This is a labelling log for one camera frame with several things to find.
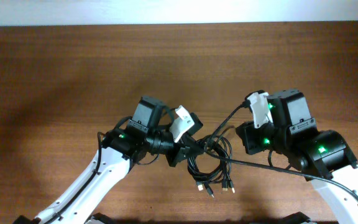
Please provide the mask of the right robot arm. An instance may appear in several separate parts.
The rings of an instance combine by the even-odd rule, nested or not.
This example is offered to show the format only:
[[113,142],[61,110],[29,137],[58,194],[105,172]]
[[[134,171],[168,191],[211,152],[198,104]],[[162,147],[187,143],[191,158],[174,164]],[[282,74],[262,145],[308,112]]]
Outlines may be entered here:
[[358,223],[358,161],[336,131],[320,131],[306,98],[297,89],[269,94],[259,90],[245,98],[253,120],[236,128],[246,153],[265,150],[284,155],[305,175],[339,223]]

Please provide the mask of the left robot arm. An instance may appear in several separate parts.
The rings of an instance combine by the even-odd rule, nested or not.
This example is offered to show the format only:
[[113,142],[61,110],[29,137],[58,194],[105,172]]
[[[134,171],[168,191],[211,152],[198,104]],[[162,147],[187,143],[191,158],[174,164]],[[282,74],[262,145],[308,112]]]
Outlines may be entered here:
[[98,133],[92,161],[54,203],[33,219],[21,215],[13,223],[107,223],[102,215],[93,214],[106,194],[147,153],[164,155],[171,167],[202,154],[193,139],[202,126],[197,115],[183,106],[171,110],[156,98],[142,96],[133,116]]

